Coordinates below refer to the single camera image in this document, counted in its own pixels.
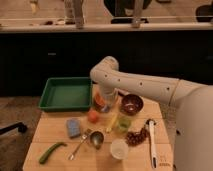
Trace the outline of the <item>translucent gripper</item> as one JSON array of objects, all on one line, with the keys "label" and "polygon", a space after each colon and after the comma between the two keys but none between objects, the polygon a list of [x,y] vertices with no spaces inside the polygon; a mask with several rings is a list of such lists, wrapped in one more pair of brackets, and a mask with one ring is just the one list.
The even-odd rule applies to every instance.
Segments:
[{"label": "translucent gripper", "polygon": [[104,100],[104,106],[101,108],[102,112],[109,112],[115,105],[118,99],[118,91],[116,89],[99,88],[99,93]]}]

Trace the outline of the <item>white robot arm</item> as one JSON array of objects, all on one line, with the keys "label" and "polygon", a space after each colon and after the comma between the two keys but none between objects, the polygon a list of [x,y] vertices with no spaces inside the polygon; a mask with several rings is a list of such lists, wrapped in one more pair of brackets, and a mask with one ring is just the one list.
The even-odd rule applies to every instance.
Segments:
[{"label": "white robot arm", "polygon": [[213,171],[213,85],[120,72],[112,56],[96,64],[90,78],[99,84],[100,94],[108,102],[121,89],[174,107],[176,171]]}]

